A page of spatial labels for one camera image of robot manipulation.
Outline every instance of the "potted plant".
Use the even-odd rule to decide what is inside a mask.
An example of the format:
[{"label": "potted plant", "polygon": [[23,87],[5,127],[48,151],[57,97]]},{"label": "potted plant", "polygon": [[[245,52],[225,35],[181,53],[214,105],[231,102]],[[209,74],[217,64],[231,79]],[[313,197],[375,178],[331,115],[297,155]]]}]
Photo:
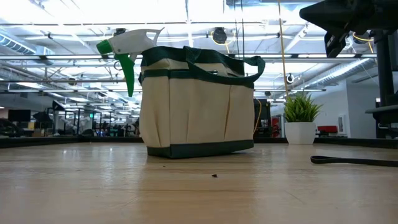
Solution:
[{"label": "potted plant", "polygon": [[316,126],[313,122],[322,105],[313,104],[311,96],[298,94],[295,99],[287,98],[284,108],[287,123],[286,138],[289,144],[313,144]]}]

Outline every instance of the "wooden table surface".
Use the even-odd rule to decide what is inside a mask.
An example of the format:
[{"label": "wooden table surface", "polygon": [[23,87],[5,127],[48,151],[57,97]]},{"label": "wooden table surface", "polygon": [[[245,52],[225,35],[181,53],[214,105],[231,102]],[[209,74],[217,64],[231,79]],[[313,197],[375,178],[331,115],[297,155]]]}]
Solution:
[{"label": "wooden table surface", "polygon": [[398,160],[326,144],[181,160],[133,143],[0,149],[0,223],[398,223],[398,168],[312,155]]}]

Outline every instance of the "garden tool bag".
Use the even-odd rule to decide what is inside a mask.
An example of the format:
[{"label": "garden tool bag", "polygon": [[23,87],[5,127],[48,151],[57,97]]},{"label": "garden tool bag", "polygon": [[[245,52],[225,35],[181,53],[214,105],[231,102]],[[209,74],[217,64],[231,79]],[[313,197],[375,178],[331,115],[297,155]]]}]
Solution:
[{"label": "garden tool bag", "polygon": [[[262,58],[236,60],[191,47],[154,47],[142,56],[140,132],[148,155],[178,159],[253,147]],[[244,62],[257,74],[245,77]]]}]

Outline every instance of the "ceiling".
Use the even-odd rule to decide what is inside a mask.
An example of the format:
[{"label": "ceiling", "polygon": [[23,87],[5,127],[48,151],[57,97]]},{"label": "ceiling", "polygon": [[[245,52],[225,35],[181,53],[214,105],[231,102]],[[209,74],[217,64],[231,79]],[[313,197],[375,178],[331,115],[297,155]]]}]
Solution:
[{"label": "ceiling", "polygon": [[[266,69],[255,83],[256,88],[280,88],[284,84],[283,65],[280,59],[279,10],[276,1],[267,0],[9,0],[0,7],[0,35],[7,35],[32,49],[36,54],[70,55],[66,60],[0,60],[3,80],[53,80],[53,83],[35,85],[3,85],[2,90],[125,90],[126,84],[120,66],[113,59],[80,59],[79,55],[98,55],[96,44],[112,36],[117,28],[161,29],[157,45],[182,48],[185,45],[214,49],[223,54],[262,55]],[[299,11],[315,2],[281,1],[283,40],[286,54],[324,54],[325,31],[309,24],[299,16]],[[223,27],[228,36],[228,48],[217,45],[211,38],[215,27]],[[348,38],[348,46],[342,54],[366,53],[366,44],[355,44]],[[0,46],[0,55],[20,55],[10,48]],[[330,60],[310,58],[308,60],[287,59],[286,73],[300,77],[301,82],[314,79],[318,74],[340,63],[352,60]],[[136,60],[136,78],[140,59]],[[23,74],[8,65],[29,74]],[[248,75],[256,69],[246,66]],[[59,80],[86,80],[70,85]],[[91,82],[90,80],[107,80]],[[135,89],[141,87],[136,81]],[[70,97],[85,98],[88,102],[140,104],[142,93],[135,92],[133,98],[127,93],[112,93],[113,96],[98,96],[97,93],[63,93],[51,95],[66,103],[76,103]]]}]

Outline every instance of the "trigger sprayer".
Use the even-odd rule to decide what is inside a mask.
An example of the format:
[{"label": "trigger sprayer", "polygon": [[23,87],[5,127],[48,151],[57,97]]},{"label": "trigger sprayer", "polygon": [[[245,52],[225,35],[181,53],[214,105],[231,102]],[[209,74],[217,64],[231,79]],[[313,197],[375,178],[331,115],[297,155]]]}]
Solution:
[{"label": "trigger sprayer", "polygon": [[[132,97],[134,91],[134,61],[141,52],[156,47],[157,38],[162,30],[163,28],[161,30],[132,30],[115,35],[97,44],[97,49],[100,54],[114,52],[114,58],[120,61],[126,79],[129,97]],[[153,40],[147,36],[148,32],[156,33]]]}]

